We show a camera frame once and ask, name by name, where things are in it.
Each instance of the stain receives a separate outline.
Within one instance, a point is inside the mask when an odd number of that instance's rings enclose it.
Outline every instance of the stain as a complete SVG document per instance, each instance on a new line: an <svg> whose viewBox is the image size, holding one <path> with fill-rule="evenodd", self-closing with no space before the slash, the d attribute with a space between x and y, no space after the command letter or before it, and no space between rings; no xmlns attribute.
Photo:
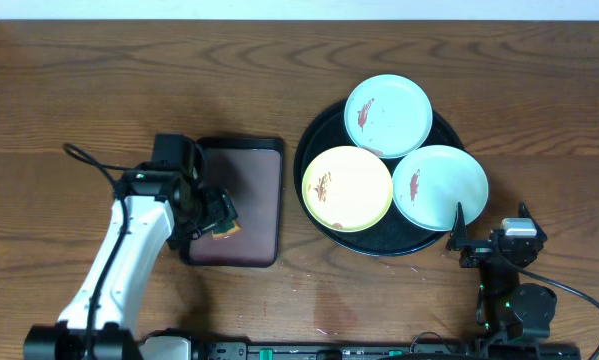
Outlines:
<svg viewBox="0 0 599 360"><path fill-rule="evenodd" d="M415 196L417 196L417 191L419 190L419 170L412 174L412 178L410 179L410 201L415 201Z"/></svg>
<svg viewBox="0 0 599 360"><path fill-rule="evenodd" d="M330 334L352 332L357 326L357 314L343 301L335 287L320 284L316 289L313 325Z"/></svg>
<svg viewBox="0 0 599 360"><path fill-rule="evenodd" d="M326 202L326 195L328 194L328 184L332 180L330 173L323 174L322 177L319 178L319 186L315 187L315 191L317 192L317 197L319 201Z"/></svg>
<svg viewBox="0 0 599 360"><path fill-rule="evenodd" d="M382 152L382 151L379 151L379 150L377 150L377 149L373 149L373 148L371 148L371 147L367 147L367 146L366 146L364 149L366 149L366 150L370 151L371 153L373 153L373 154L375 154L375 155L377 155L377 156L381 156L381 155L383 155L383 152Z"/></svg>
<svg viewBox="0 0 599 360"><path fill-rule="evenodd" d="M370 101L368 101L366 103L366 105L364 105L363 108L361 108L361 110L358 111L358 113L359 113L358 123L359 123L359 127L361 128L361 132L363 132L363 126L366 125L366 121L368 121L368 113L370 112L370 107L372 106L372 103L374 101L375 101L375 98L370 99Z"/></svg>

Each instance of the wire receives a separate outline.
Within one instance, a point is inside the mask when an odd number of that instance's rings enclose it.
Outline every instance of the wire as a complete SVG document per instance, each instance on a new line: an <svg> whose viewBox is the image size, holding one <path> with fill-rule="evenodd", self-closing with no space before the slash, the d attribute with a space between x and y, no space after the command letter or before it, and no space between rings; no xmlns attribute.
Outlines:
<svg viewBox="0 0 599 360"><path fill-rule="evenodd" d="M101 164L95 158L90 156L88 153L86 153L85 151L79 149L78 147L76 147L72 144L63 144L63 150L70 157L77 159L77 160L79 160L83 163L86 163L88 165L92 165L92 166L96 167L106 177L106 179L112 186L113 190L116 189L117 181L115 181L112 178L112 176L106 169L124 170L126 168ZM103 284L106 281L108 272L110 271L110 268L112 267L112 263L114 262L115 257L117 256L117 253L119 252L119 248L121 248L121 244L123 243L123 239L126 236L126 232L128 230L128 206L126 205L125 196L119 195L117 193L115 193L114 196L115 196L115 199L119 200L119 203L121 204L121 211L123 213L123 222L121 224L121 227L119 228L119 236L117 237L117 241L115 242L115 245L113 246L112 251L110 252L110 255L108 256L106 263L104 264L103 268L101 269L101 274L99 275L99 279L97 279L95 288L92 291L92 296L90 297L90 304L88 305L88 318L86 321L85 347L86 347L87 355L90 359L95 359L92 332L93 332L93 328L95 326L97 309L99 308L99 298L101 297L101 289L103 288Z"/></svg>
<svg viewBox="0 0 599 360"><path fill-rule="evenodd" d="M85 151L79 149L78 147L76 147L72 144L63 144L63 151L65 151L66 154L68 154L68 156L70 156L71 158L73 158L77 161L81 161L84 164L95 166L97 168L104 168L104 169L108 169L108 170L119 170L119 171L132 170L131 168L124 167L124 166L102 164L102 163L98 162L97 160L95 160L92 156L88 155L88 153L86 153Z"/></svg>
<svg viewBox="0 0 599 360"><path fill-rule="evenodd" d="M526 275L528 277L531 277L531 278L533 278L535 280L539 280L539 281L545 282L546 284L552 285L554 287L558 287L559 289L564 290L566 292L569 292L569 293L571 293L573 295L577 295L578 297L580 297L580 298L588 301L592 305L596 306L597 309L599 309L599 302L597 300L595 300L594 298L592 298L592 297L584 294L583 292L581 292L581 291L579 291L577 289L571 288L568 285L564 285L564 284L562 284L562 283L560 283L558 281L548 279L547 277L543 277L541 275L537 275L537 274L535 274L533 272L530 272L530 271L528 271L528 270L526 270L524 268L521 268L521 267L513 264L510 260L506 259L506 257L503 256L503 253L501 252L500 246L501 246L500 244L498 246L495 246L495 250L500 255L501 259L503 259L503 263L506 266L508 266L508 267L516 270L517 272L519 272L521 274L524 274L524 275ZM595 360L598 356L599 356L599 345L597 346L597 349L592 353L592 355L590 355L589 360Z"/></svg>
<svg viewBox="0 0 599 360"><path fill-rule="evenodd" d="M450 350L450 346L448 346L448 343L446 342L446 340L444 340L444 338L441 337L441 335L437 334L434 331L424 331L421 334L417 335L417 337L412 341L412 344L410 344L410 353L414 354L415 353L415 345L417 345L417 341L419 341L419 338L425 335L434 335L436 337L438 337L441 342L443 343L443 345L446 347L446 349L448 349L448 351L451 354L454 354L454 351Z"/></svg>

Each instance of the wood grain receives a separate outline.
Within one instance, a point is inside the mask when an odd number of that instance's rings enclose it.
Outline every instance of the wood grain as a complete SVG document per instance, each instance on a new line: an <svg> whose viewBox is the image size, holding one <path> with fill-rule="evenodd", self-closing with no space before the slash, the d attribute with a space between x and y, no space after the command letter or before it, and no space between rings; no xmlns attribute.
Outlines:
<svg viewBox="0 0 599 360"><path fill-rule="evenodd" d="M61 143L134 165L156 132L281 137L287 176L276 264L192 268L164 249L141 335L480 332L478 275L459 269L445 238L371 258L325 238L299 206L291 174L304 129L379 73L421 84L483 164L491 198L471 231L486 236L526 201L550 237L531 269L599 299L599 23L0 22L0 358L20 358L30 326L56 320L108 226L108 185ZM551 341L588 356L599 314L558 296Z"/></svg>

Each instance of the round tray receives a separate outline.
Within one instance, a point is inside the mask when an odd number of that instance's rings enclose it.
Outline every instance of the round tray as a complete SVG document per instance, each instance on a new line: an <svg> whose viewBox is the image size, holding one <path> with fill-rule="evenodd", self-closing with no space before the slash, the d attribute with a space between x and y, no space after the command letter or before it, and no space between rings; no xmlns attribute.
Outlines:
<svg viewBox="0 0 599 360"><path fill-rule="evenodd" d="M319 114L308 126L297 146L293 175L295 190L297 191L297 196L304 212L308 215L310 221L334 242L362 254L399 256L410 254L432 245L445 232L426 230L411 223L401 215L394 202L390 205L388 213L377 224L369 229L354 233L342 233L330 230L321 225L306 209L306 204L301 194L301 179L310 162L317 155L330 148L342 145L354 146L354 143L346 133L343 123L343 109L345 105L346 100L344 99ZM426 141L421 146L428 145L447 145L464 150L457 133L435 111L433 111L432 129ZM382 159L381 161L386 164L392 174L401 159Z"/></svg>

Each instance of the white wall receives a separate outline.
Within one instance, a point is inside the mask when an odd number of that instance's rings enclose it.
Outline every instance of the white wall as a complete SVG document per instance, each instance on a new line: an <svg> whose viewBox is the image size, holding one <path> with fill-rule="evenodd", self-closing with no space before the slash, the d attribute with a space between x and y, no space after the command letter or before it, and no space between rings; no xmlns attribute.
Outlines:
<svg viewBox="0 0 599 360"><path fill-rule="evenodd" d="M0 0L5 19L599 20L599 0Z"/></svg>

